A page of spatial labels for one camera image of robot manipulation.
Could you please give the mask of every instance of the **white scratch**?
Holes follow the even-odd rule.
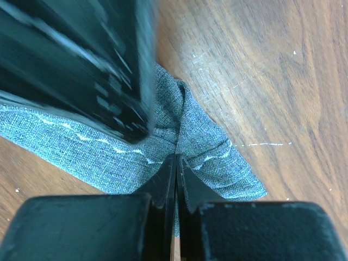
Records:
[[[62,123],[61,125],[65,128],[71,129],[71,126],[67,123]]]
[[[80,140],[84,140],[84,141],[91,141],[91,140],[92,140],[92,139],[90,139],[90,138],[87,138],[87,137],[82,136],[82,135],[79,134],[79,133],[76,133],[76,135],[77,135],[77,137],[80,138]]]
[[[237,87],[241,86],[243,83],[245,83],[245,82],[247,82],[247,81],[248,81],[248,80],[244,80],[244,81],[242,81],[242,82],[240,82],[240,83],[237,83],[235,86],[231,87],[231,89],[237,88]]]
[[[201,62],[201,61],[203,61],[204,59],[203,59],[203,56],[205,56],[207,53],[203,53],[203,54],[201,54],[199,57],[198,56],[194,56],[194,58],[197,58],[197,59],[195,59],[195,61],[193,62],[193,64],[197,64],[197,63],[199,63],[199,62]]]
[[[200,170],[201,167],[204,165],[204,163],[207,162],[208,160],[211,160],[211,159],[225,159],[225,158],[227,158],[231,152],[232,146],[233,146],[232,142],[229,141],[228,150],[223,155],[221,155],[221,156],[206,156],[203,163],[201,165],[195,166],[193,169]]]
[[[105,144],[108,144],[111,146],[110,142],[106,139],[91,139],[91,138],[88,138],[88,137],[85,137],[79,133],[77,133],[69,124],[67,123],[55,123],[55,122],[52,122],[52,121],[48,121],[42,117],[38,117],[43,123],[45,124],[48,124],[48,125],[58,125],[58,126],[63,126],[71,131],[73,131],[75,133],[75,135],[77,137],[80,138],[80,140],[82,141],[97,141],[97,142],[102,142],[102,143],[105,143]],[[148,164],[162,164],[163,162],[162,161],[153,161],[152,159],[149,159],[145,156],[145,154],[141,151],[141,150],[131,150],[131,151],[124,151],[124,150],[121,150],[117,147],[112,147],[112,149],[114,151],[116,151],[116,153],[120,153],[120,154],[125,154],[125,153],[137,153],[137,154],[140,154],[142,155],[143,157],[145,157],[146,161]]]
[[[248,146],[257,146],[257,145],[269,145],[269,146],[283,146],[283,143],[254,143],[254,144],[249,144]]]
[[[96,141],[102,142],[102,143],[106,143],[106,144],[110,144],[107,140],[105,139],[96,139]]]

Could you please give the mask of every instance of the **wooden floor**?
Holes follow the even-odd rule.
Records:
[[[262,200],[318,203],[348,248],[348,0],[160,2],[159,63],[238,145]],[[99,191],[0,140],[0,237],[28,197],[81,193]]]

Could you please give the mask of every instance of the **black plastic part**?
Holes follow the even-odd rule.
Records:
[[[149,194],[32,198],[12,221],[0,260],[158,260],[150,206]]]
[[[176,155],[172,154],[162,163],[158,172],[134,193],[149,193],[152,205],[157,210],[156,227],[159,231],[162,252],[161,260],[170,260],[172,255],[173,220],[176,192]]]
[[[27,201],[5,235],[0,261],[170,260],[175,195],[182,260],[348,260],[316,204],[229,202],[182,155],[169,155],[132,195]]]
[[[203,260],[347,260],[328,215],[313,203],[204,203],[195,215]]]
[[[0,24],[1,103],[152,132],[157,0],[0,0]]]

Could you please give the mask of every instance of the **gray cloth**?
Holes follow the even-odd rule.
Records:
[[[26,108],[0,105],[0,135],[110,194],[129,194],[168,154],[186,156],[195,173],[235,201],[266,195],[226,133],[195,101],[188,86],[156,65],[156,128],[127,145],[83,124]]]

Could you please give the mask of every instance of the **wood grain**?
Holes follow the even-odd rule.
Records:
[[[0,137],[0,242],[28,198],[73,194],[102,192]]]
[[[237,145],[262,200],[318,203],[348,248],[348,0],[160,2],[158,61]],[[98,193],[3,139],[0,156],[0,237],[29,196]]]

